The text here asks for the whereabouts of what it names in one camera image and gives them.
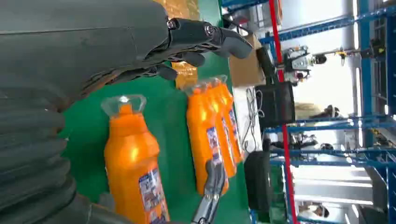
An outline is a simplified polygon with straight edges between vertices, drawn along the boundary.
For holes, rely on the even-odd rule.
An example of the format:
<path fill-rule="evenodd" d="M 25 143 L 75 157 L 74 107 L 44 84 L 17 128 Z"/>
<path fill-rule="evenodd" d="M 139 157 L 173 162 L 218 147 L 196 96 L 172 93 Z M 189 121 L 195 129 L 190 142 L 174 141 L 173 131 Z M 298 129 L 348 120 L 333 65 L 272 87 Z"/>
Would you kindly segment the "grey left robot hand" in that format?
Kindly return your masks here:
<path fill-rule="evenodd" d="M 0 97 L 46 99 L 64 110 L 111 82 L 166 61 L 201 66 L 203 54 L 245 58 L 252 46 L 206 21 L 169 18 L 152 0 L 3 0 Z"/>

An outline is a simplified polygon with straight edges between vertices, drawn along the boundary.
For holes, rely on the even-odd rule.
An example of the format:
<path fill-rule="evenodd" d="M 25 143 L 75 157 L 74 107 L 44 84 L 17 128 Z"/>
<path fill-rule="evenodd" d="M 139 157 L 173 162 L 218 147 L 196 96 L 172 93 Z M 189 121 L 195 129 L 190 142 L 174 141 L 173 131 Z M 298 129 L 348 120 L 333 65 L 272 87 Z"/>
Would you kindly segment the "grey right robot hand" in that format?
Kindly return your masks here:
<path fill-rule="evenodd" d="M 191 224 L 212 224 L 225 185 L 226 172 L 222 163 L 209 160 L 205 164 L 207 179 L 204 194 Z"/>

